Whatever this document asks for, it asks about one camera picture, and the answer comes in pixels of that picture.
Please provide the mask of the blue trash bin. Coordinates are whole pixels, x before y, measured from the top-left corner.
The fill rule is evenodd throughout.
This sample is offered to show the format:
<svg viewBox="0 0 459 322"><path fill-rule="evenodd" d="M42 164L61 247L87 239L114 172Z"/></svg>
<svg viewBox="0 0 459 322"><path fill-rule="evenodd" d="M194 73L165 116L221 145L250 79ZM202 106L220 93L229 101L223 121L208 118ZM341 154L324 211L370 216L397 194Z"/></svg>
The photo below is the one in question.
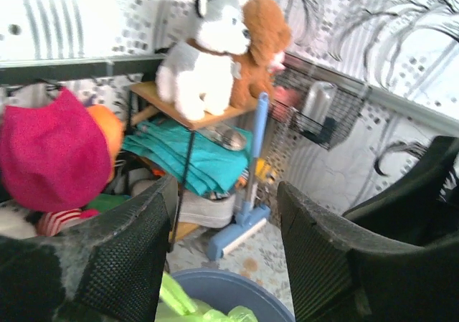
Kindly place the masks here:
<svg viewBox="0 0 459 322"><path fill-rule="evenodd" d="M196 268L172 274L191 297L227 313L235 306L249 308L259 321L294 322L294 315L256 282L225 270Z"/></svg>

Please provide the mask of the blue floor mop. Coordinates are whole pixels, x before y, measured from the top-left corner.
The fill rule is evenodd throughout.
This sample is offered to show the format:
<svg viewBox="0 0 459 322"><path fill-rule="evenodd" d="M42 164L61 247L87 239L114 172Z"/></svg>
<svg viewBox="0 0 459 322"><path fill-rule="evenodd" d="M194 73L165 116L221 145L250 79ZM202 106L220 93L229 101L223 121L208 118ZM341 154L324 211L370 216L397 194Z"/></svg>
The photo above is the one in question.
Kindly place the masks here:
<svg viewBox="0 0 459 322"><path fill-rule="evenodd" d="M209 240L207 257L211 261L216 261L230 254L265 226L270 216L270 208L267 205L255 205L257 160L262 150L268 108L268 94L261 93L257 100L257 108L253 120L251 159L245 197L242 199L240 210L235 215L235 221Z"/></svg>

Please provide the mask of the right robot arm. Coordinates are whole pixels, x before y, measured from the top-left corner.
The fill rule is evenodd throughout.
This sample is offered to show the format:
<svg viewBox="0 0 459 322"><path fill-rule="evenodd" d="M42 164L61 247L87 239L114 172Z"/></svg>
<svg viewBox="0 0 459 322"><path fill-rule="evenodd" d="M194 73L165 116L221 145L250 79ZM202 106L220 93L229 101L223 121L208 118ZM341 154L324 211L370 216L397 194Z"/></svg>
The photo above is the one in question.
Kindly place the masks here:
<svg viewBox="0 0 459 322"><path fill-rule="evenodd" d="M409 151L417 163L399 180L371 199L344 212L355 224L393 240L422 245L427 226L437 209L434 201L453 169L458 139L436 136L430 145L398 143L396 151Z"/></svg>

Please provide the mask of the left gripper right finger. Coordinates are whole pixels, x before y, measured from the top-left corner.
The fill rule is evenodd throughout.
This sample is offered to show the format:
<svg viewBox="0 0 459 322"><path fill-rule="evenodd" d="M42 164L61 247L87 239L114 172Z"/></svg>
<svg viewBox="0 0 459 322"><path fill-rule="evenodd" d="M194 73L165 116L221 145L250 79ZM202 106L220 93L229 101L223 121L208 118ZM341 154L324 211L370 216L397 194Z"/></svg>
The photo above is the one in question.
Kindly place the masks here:
<svg viewBox="0 0 459 322"><path fill-rule="evenodd" d="M278 208L298 321L456 321L458 236L426 247L330 212L292 184Z"/></svg>

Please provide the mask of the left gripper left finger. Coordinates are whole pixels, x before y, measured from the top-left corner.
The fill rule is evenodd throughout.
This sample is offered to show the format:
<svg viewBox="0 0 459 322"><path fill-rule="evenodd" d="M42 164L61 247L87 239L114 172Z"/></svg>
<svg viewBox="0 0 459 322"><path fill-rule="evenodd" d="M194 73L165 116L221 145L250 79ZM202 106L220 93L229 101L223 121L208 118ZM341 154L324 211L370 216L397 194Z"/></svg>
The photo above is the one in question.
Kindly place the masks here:
<svg viewBox="0 0 459 322"><path fill-rule="evenodd" d="M55 237L2 237L1 319L152 321L176 204L168 175Z"/></svg>

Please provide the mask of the green trash bag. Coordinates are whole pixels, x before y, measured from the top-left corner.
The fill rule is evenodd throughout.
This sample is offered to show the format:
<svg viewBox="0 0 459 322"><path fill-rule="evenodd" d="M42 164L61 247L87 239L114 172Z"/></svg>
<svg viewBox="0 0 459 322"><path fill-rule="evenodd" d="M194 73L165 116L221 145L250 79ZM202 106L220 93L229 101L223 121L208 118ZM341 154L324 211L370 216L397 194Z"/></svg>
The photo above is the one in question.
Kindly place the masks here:
<svg viewBox="0 0 459 322"><path fill-rule="evenodd" d="M255 314L244 306L236 306L229 313L223 313L201 300L189 297L165 271L159 298L161 301L156 309L156 322L257 322Z"/></svg>

